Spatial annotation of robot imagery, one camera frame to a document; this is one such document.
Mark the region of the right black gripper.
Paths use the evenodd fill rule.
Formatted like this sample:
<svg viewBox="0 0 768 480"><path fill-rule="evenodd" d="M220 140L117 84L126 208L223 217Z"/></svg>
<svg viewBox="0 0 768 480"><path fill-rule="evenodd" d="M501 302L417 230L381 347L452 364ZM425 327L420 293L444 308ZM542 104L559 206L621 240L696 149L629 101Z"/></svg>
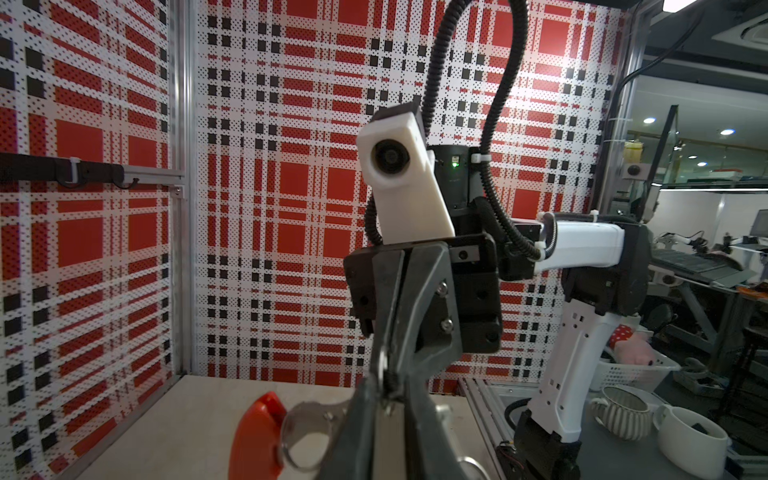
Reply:
<svg viewBox="0 0 768 480"><path fill-rule="evenodd" d="M343 268L361 333L374 331L370 372L387 397L424 389L461 357L462 345L467 354L500 349L498 255L489 234L366 247Z"/></svg>

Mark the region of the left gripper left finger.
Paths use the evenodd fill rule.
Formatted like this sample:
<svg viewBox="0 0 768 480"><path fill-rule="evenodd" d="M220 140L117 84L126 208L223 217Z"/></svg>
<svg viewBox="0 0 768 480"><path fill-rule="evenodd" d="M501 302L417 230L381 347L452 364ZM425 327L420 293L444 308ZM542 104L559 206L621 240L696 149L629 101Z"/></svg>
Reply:
<svg viewBox="0 0 768 480"><path fill-rule="evenodd" d="M355 390L340 430L321 462L318 479L370 479L378 384L366 378Z"/></svg>

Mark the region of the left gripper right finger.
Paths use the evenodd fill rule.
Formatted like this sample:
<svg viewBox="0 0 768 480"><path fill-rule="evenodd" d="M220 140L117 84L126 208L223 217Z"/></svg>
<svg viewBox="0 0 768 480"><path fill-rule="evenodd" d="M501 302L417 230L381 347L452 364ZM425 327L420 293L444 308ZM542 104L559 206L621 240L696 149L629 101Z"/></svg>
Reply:
<svg viewBox="0 0 768 480"><path fill-rule="evenodd" d="M407 479L467 479L424 381L408 381L404 408Z"/></svg>

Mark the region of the grey key organizer red handle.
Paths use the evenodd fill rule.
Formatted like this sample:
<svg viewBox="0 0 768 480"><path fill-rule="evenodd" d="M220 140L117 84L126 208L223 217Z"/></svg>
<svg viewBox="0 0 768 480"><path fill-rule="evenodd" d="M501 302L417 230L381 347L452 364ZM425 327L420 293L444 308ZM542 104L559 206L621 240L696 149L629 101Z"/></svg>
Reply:
<svg viewBox="0 0 768 480"><path fill-rule="evenodd" d="M404 399L392 399L386 393L378 391L370 479L407 479ZM261 396L248 408L236 428L228 478L276 479L285 468L291 468L318 479L321 462L340 430L350 402L310 401L286 409L276 393ZM487 478L486 469L474 458L455 451L448 428L450 408L435 405L467 479Z"/></svg>

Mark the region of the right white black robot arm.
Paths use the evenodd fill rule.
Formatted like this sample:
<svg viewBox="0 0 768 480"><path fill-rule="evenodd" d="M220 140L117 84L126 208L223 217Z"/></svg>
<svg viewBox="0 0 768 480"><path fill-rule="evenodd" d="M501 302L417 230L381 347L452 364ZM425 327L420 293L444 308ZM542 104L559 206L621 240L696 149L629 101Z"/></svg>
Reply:
<svg viewBox="0 0 768 480"><path fill-rule="evenodd" d="M354 313L373 341L370 369L320 463L322 479L462 479L430 377L500 340L501 269L529 278L561 272L565 303L553 351L535 395L496 454L509 479L577 479L582 415L603 349L647 294L647 228L636 220L543 212L541 234L521 233L500 204L490 170L496 125L527 44L528 7L510 5L512 45L467 167L482 194L470 212L476 233L458 235L427 143L450 43L467 9L448 4L436 34L421 102L383 108L357 136L371 194L369 246L344 261Z"/></svg>

